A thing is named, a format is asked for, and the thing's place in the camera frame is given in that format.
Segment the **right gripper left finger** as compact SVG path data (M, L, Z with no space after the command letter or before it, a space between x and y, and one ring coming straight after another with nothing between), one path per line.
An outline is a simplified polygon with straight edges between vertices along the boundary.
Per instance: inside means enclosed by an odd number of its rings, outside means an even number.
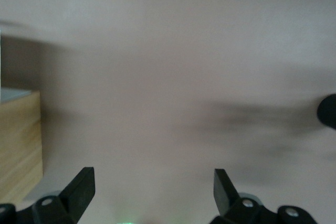
M84 167L58 195L42 197L23 210L1 204L1 223L78 223L95 195L94 171Z

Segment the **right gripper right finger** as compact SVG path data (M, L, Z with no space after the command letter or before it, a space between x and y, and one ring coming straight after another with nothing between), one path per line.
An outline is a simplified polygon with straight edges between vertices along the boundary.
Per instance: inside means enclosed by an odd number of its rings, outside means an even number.
M272 212L257 196L239 193L224 169L214 170L213 195L219 215L211 223L316 223L300 207L283 205Z

